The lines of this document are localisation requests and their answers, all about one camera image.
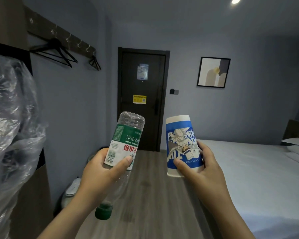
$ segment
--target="gray laminate flooring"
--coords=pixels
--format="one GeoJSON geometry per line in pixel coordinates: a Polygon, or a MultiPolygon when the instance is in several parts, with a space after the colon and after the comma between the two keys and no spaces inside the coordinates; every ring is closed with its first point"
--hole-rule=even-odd
{"type": "Polygon", "coordinates": [[[138,151],[107,221],[88,216],[76,239],[202,239],[184,180],[166,175],[166,151],[138,151]]]}

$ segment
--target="headboard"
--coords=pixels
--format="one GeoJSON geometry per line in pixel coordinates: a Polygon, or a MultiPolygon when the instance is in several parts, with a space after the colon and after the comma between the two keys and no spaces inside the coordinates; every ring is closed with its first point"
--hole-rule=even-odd
{"type": "MultiPolygon", "coordinates": [[[[283,135],[283,140],[288,138],[299,138],[299,121],[289,120],[285,133],[283,135]]],[[[288,143],[282,142],[281,145],[287,146],[288,143]]]]}

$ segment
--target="ceiling light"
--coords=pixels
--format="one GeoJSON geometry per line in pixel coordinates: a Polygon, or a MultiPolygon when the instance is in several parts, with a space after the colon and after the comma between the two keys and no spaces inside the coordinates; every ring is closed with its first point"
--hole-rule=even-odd
{"type": "Polygon", "coordinates": [[[232,0],[232,1],[231,1],[232,4],[237,4],[237,3],[239,3],[239,2],[240,2],[240,0],[232,0]]]}

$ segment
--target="dark brown door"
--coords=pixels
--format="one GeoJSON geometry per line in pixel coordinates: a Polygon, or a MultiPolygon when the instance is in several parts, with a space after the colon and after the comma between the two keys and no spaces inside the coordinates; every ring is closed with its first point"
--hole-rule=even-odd
{"type": "Polygon", "coordinates": [[[162,96],[166,55],[122,52],[121,100],[119,113],[134,112],[145,118],[145,127],[138,149],[157,151],[161,136],[162,96]],[[148,65],[147,80],[139,73],[139,66],[148,65]],[[134,104],[133,97],[146,96],[146,104],[134,104]]]}

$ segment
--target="door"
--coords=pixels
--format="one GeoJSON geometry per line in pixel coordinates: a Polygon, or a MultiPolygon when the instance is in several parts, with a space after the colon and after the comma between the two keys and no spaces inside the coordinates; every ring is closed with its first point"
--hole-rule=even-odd
{"type": "Polygon", "coordinates": [[[159,151],[160,147],[169,52],[156,52],[119,48],[118,115],[128,111],[145,118],[140,150],[159,151]],[[136,101],[140,104],[133,103],[134,96],[142,96],[136,101]]]}

